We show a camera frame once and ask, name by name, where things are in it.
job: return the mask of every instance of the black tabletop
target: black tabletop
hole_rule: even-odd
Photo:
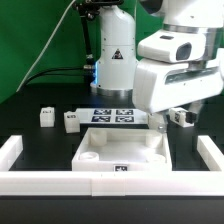
[[[41,108],[55,108],[55,126],[41,128]],[[0,144],[23,136],[23,152],[13,171],[69,171],[88,128],[67,134],[64,113],[76,108],[134,108],[131,97],[118,99],[90,93],[82,84],[32,84],[0,105]],[[205,101],[194,127],[169,121],[168,140],[173,170],[208,170],[196,150],[198,135],[209,135],[224,150],[224,99]],[[147,128],[146,125],[103,127]],[[223,223],[222,197],[1,197],[4,223]]]

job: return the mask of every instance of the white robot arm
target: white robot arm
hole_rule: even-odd
[[[217,54],[223,0],[139,0],[163,28],[139,43],[133,88],[136,108],[155,113],[223,90]]]

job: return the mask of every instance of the warning label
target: warning label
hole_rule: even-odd
[[[112,59],[124,59],[119,49],[116,50]]]

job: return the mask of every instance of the green backdrop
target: green backdrop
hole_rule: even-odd
[[[71,0],[0,0],[0,102],[15,93]],[[135,0],[122,9],[135,15]],[[149,16],[137,3],[137,43],[161,28],[162,20]],[[94,57],[100,56],[99,21],[89,22]],[[85,48],[80,18],[69,10],[41,61],[31,75],[51,67],[82,66]],[[43,77],[36,82],[82,82],[81,77]]]

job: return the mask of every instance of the white tray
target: white tray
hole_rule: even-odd
[[[172,170],[166,134],[147,129],[89,128],[73,171]]]

